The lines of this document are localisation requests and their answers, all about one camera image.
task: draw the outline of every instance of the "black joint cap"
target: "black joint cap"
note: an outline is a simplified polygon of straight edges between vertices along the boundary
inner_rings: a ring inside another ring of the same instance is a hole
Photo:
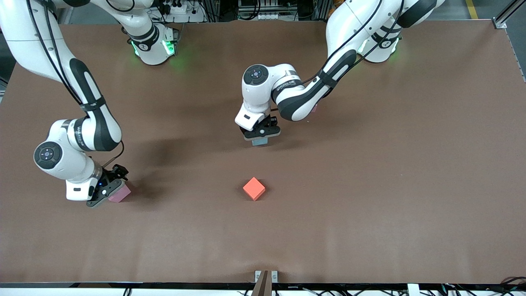
[[[55,142],[44,142],[35,149],[33,159],[45,170],[54,168],[62,158],[62,148]]]
[[[263,65],[250,66],[243,75],[243,81],[249,85],[259,85],[268,78],[268,69]]]

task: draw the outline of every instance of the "black cable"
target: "black cable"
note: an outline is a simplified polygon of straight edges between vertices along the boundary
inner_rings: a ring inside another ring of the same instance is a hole
[[[506,284],[512,283],[512,282],[517,281],[517,280],[526,280],[526,277],[514,277],[514,278],[511,278],[510,280],[507,280],[507,281],[502,282],[500,284],[501,285],[506,285]]]
[[[125,288],[124,289],[123,296],[130,296],[131,294],[132,294],[132,289],[131,288]]]
[[[351,41],[351,39],[353,39],[361,30],[363,30],[365,28],[365,26],[371,21],[371,19],[374,17],[374,15],[376,14],[376,12],[378,11],[378,9],[380,8],[380,5],[382,3],[382,0],[380,0],[380,2],[378,3],[378,6],[376,7],[375,11],[372,13],[371,17],[349,38],[347,39],[342,45],[340,45],[339,48],[337,48],[328,58],[327,60],[325,61],[325,63],[323,64],[323,66],[321,67],[321,71],[323,71],[323,68],[325,68],[325,66],[327,65],[327,63],[329,62],[329,60],[338,52],[340,51],[349,41]],[[396,17],[396,19],[394,20],[393,22],[393,25],[389,28],[389,31],[387,32],[387,34],[375,45],[373,46],[373,48],[371,48],[371,50],[369,50],[365,55],[362,56],[361,59],[359,59],[357,62],[355,62],[354,64],[352,64],[350,67],[349,67],[349,70],[351,70],[352,68],[354,68],[356,65],[358,65],[358,63],[360,63],[361,61],[363,61],[363,59],[365,59],[372,51],[374,51],[386,38],[389,34],[391,34],[392,30],[394,29],[394,27],[396,26],[397,22],[398,22],[398,19],[400,18],[400,16],[402,15],[402,10],[403,10],[403,6],[404,6],[404,0],[402,0],[402,4],[400,5],[400,10],[398,11],[398,15]],[[311,80],[313,80],[318,74],[315,74],[313,77],[303,81],[300,83],[300,85],[303,85]],[[289,88],[289,87],[295,87],[295,86],[298,86],[298,85],[294,85],[294,84],[291,84],[289,86],[285,86],[285,88]]]
[[[82,104],[82,102],[80,102],[80,100],[78,99],[77,95],[73,92],[73,90],[71,88],[68,87],[68,84],[66,84],[66,81],[64,81],[65,77],[62,77],[60,75],[60,72],[58,71],[57,66],[55,65],[55,63],[53,62],[53,59],[51,58],[51,56],[49,55],[49,52],[47,51],[47,47],[46,47],[46,44],[44,43],[44,40],[42,39],[42,35],[40,33],[40,29],[38,28],[38,25],[36,24],[35,15],[33,14],[33,8],[31,7],[31,1],[30,0],[26,0],[26,3],[27,3],[27,10],[28,10],[29,16],[31,18],[31,22],[33,23],[33,26],[35,27],[35,31],[36,31],[36,33],[38,35],[38,40],[40,41],[42,49],[44,50],[44,53],[46,54],[47,59],[49,60],[49,63],[51,64],[51,66],[55,70],[55,73],[60,78],[60,81],[62,81],[62,84],[64,85],[64,87],[66,87],[67,91],[73,97],[73,99],[75,99],[75,101],[79,105]],[[47,11],[45,10],[46,8],[44,6],[42,6],[42,7],[44,9],[44,13],[47,16]]]
[[[243,18],[243,17],[239,17],[239,18],[243,19],[244,21],[250,21],[250,20],[256,18],[260,11],[261,11],[261,0],[254,0],[254,12],[252,13],[252,15],[249,18]]]
[[[215,19],[213,17],[211,17],[210,15],[216,17],[217,19],[219,19],[219,16],[213,14],[213,13],[210,13],[208,12],[208,10],[206,10],[206,8],[203,6],[203,4],[201,3],[201,1],[198,1],[199,2],[199,6],[201,6],[201,10],[203,11],[204,14],[206,14],[206,16],[209,18],[209,19],[212,19],[213,22],[210,22],[209,23],[215,23]]]
[[[390,296],[395,296],[393,293],[389,293],[389,292],[384,291],[384,290],[380,290],[380,292],[383,292],[383,293],[385,293],[385,294],[387,294],[387,295],[390,295]]]
[[[113,157],[113,158],[111,158],[110,160],[108,160],[108,161],[102,166],[102,168],[107,167],[110,163],[114,162],[117,158],[119,158],[119,156],[121,156],[121,155],[124,153],[124,142],[121,141],[120,143],[121,143],[121,145],[123,146],[123,148],[121,149],[120,153],[117,154],[116,157]]]
[[[328,291],[328,290],[321,292],[320,295],[323,295],[325,293],[329,293],[329,294],[331,294],[331,296],[336,296],[336,295],[334,295],[334,293],[332,293],[331,291]]]
[[[161,9],[159,8],[159,6],[157,6],[157,10],[159,11],[159,14],[161,15],[161,17],[163,18],[163,23],[162,23],[162,24],[163,24],[163,25],[168,24],[168,23],[166,22],[166,19],[164,18],[164,14],[161,12]]]
[[[365,288],[365,289],[359,291],[358,293],[356,293],[355,296],[358,296],[358,295],[362,294],[362,292],[365,292],[365,291],[367,291],[367,290],[369,290],[369,289],[370,289],[370,288]]]
[[[369,22],[372,20],[372,18],[376,15],[376,12],[378,11],[378,9],[380,9],[380,5],[382,4],[382,0],[380,0],[378,2],[378,5],[376,6],[375,8],[375,11],[371,14],[371,16],[369,17],[369,19],[356,31],[354,32],[354,34],[352,34],[349,39],[347,39],[345,42],[343,42],[339,48],[337,48],[335,51],[333,51],[329,57],[325,60],[325,63],[323,64],[323,66],[321,66],[321,69],[323,71],[323,68],[325,68],[325,66],[327,65],[327,63],[329,63],[329,60],[338,52],[340,51],[340,49],[342,49],[347,43],[349,43],[349,41],[351,41],[354,37],[356,37],[356,35],[358,35],[358,33],[360,33],[360,31],[362,31],[365,26],[367,26],[367,24],[369,24]],[[316,76],[318,76],[318,73],[314,74],[313,77],[307,79],[307,80],[304,80],[302,81],[299,85],[303,85],[311,80],[313,80]],[[289,86],[285,86],[284,88],[289,88],[289,87],[295,87],[295,86],[298,86],[298,85],[295,85],[295,84],[291,84]]]
[[[60,68],[60,72],[62,73],[62,77],[64,77],[64,80],[67,83],[67,88],[69,88],[71,90],[71,92],[73,94],[75,94],[75,96],[73,98],[75,98],[77,103],[79,105],[81,105],[82,101],[81,101],[80,97],[78,96],[78,94],[73,89],[73,87],[71,86],[71,83],[67,79],[66,73],[64,72],[64,67],[62,67],[62,62],[60,61],[60,55],[58,54],[57,43],[56,43],[56,40],[55,40],[55,36],[53,35],[53,28],[51,27],[51,22],[49,21],[49,15],[48,15],[47,11],[45,11],[45,15],[46,15],[47,29],[49,30],[49,36],[51,37],[51,43],[53,44],[53,48],[55,49],[55,56],[57,58],[58,67]]]
[[[128,9],[119,9],[119,8],[113,6],[113,5],[109,2],[109,0],[106,0],[106,3],[108,3],[109,7],[115,9],[115,10],[118,11],[118,12],[130,12],[130,11],[132,11],[132,9],[135,8],[135,0],[131,0],[131,5],[132,5],[132,6],[131,6],[130,8],[128,8]]]

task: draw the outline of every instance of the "metal bracket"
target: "metal bracket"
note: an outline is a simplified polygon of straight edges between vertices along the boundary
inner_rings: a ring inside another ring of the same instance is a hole
[[[261,275],[261,270],[256,270],[254,272],[254,282],[258,281],[260,275]],[[270,275],[272,277],[272,283],[277,283],[278,282],[278,271],[272,270]]]
[[[508,27],[506,23],[497,23],[496,18],[492,18],[491,21],[493,22],[495,29],[506,29]]]

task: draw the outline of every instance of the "green led light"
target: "green led light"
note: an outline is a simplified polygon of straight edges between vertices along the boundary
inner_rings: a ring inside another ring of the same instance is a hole
[[[393,49],[391,50],[391,53],[395,52],[396,45],[398,44],[398,41],[400,41],[400,38],[396,38],[396,41],[394,42]]]
[[[175,51],[174,51],[174,45],[172,44],[172,42],[166,42],[166,41],[163,40],[163,45],[164,45],[164,47],[166,49],[166,53],[168,55],[173,55],[174,54]]]
[[[133,46],[133,49],[135,50],[135,55],[139,56],[139,52],[137,51],[137,48],[135,47],[135,44],[133,43],[133,41],[131,42],[131,45]]]
[[[365,45],[367,44],[367,39],[365,39],[365,41],[362,43],[362,45],[358,48],[358,53],[362,53],[363,51],[363,48],[365,47]]]

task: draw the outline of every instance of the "pink block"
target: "pink block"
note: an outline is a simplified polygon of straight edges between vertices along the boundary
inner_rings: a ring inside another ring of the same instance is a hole
[[[128,196],[128,194],[130,194],[132,191],[130,190],[130,188],[128,188],[128,186],[126,186],[126,184],[124,184],[124,186],[119,189],[117,192],[115,192],[114,195],[108,197],[108,200],[111,201],[111,202],[120,202],[122,201],[125,197]]]

